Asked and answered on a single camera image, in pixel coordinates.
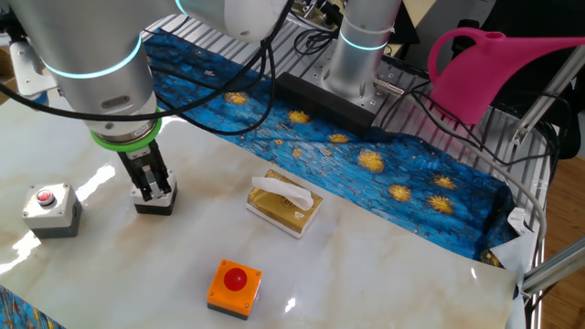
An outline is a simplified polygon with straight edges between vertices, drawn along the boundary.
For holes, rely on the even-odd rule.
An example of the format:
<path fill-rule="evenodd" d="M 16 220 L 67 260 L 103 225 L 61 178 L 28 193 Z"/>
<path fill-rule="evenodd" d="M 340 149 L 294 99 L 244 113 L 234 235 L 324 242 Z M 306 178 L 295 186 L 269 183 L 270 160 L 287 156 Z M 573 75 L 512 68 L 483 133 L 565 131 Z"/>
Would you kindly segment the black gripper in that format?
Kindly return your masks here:
<path fill-rule="evenodd" d="M 143 201 L 160 198 L 172 192 L 168 170 L 156 140 L 132 152 L 118 152 L 133 184 L 141 192 Z"/>

